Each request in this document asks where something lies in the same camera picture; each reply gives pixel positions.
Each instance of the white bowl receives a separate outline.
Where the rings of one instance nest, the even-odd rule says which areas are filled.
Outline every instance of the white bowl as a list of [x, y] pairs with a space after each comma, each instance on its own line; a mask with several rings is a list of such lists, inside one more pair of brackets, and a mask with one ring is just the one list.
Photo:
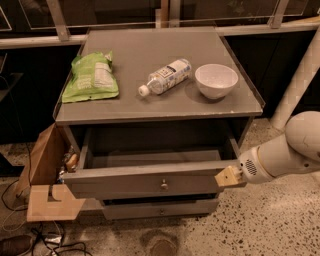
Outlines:
[[209, 99], [226, 96], [239, 80], [238, 74], [232, 68], [219, 64], [199, 67], [195, 77], [200, 92]]

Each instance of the plastic water bottle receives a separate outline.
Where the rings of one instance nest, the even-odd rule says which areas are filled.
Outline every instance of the plastic water bottle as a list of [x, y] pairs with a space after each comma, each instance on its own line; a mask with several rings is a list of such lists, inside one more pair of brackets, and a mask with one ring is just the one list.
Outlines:
[[139, 87], [139, 94], [143, 97], [162, 94], [173, 86], [191, 77], [191, 65], [186, 59], [178, 59], [171, 64], [158, 69], [149, 75], [148, 83]]

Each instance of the wooden block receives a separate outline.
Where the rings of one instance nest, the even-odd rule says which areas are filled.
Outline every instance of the wooden block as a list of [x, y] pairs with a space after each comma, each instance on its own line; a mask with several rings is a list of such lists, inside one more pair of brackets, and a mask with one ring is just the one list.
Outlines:
[[27, 221], [74, 220], [85, 199], [76, 199], [64, 184], [53, 185], [52, 197], [49, 185], [32, 186]]
[[240, 171], [236, 166], [228, 166], [219, 172], [215, 179], [219, 187], [231, 187], [237, 185], [244, 185], [241, 179]]

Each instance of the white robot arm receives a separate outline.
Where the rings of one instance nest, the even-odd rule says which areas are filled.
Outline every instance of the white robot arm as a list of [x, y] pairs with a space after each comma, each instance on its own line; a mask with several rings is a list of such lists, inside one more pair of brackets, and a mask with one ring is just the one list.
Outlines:
[[239, 157], [242, 180], [264, 183], [288, 174], [320, 170], [320, 112], [292, 117], [279, 137]]

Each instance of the green snack bag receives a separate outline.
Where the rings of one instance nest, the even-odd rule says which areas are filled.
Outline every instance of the green snack bag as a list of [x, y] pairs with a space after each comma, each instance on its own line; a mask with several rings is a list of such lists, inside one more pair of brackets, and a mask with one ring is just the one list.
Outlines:
[[112, 74], [112, 52], [77, 56], [71, 66], [73, 77], [62, 94], [63, 103], [113, 98], [119, 94]]

